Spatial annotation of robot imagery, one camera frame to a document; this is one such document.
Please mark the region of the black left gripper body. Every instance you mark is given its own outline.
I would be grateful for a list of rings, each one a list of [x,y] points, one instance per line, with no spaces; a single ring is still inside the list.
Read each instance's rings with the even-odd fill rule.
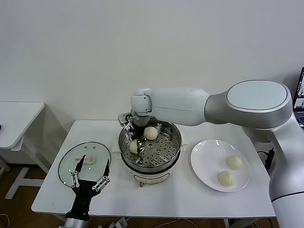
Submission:
[[[88,215],[91,199],[101,192],[93,189],[96,181],[79,180],[78,183],[78,187],[72,188],[76,196],[71,210],[66,215]]]

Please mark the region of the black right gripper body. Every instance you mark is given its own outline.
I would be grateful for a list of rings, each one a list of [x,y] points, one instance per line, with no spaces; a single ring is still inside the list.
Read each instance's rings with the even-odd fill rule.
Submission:
[[[144,141],[144,130],[145,130],[145,121],[143,119],[140,120],[136,120],[136,119],[132,119],[131,122],[131,129],[130,132],[133,134],[132,135],[132,139],[137,139],[139,141]]]

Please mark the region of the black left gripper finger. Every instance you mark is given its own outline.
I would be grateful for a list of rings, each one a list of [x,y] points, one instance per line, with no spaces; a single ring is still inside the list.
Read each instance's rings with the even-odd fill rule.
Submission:
[[[104,170],[104,174],[103,177],[96,183],[96,185],[94,185],[92,187],[92,190],[102,190],[109,182],[110,182],[110,178],[109,178],[109,173],[110,173],[110,160],[107,160],[106,166],[105,166],[105,170]]]
[[[79,173],[81,172],[81,169],[83,167],[84,161],[85,161],[86,155],[83,155],[83,157],[80,159],[80,161],[77,163],[75,170],[73,172],[70,172],[71,176],[71,188],[78,188],[79,187]]]

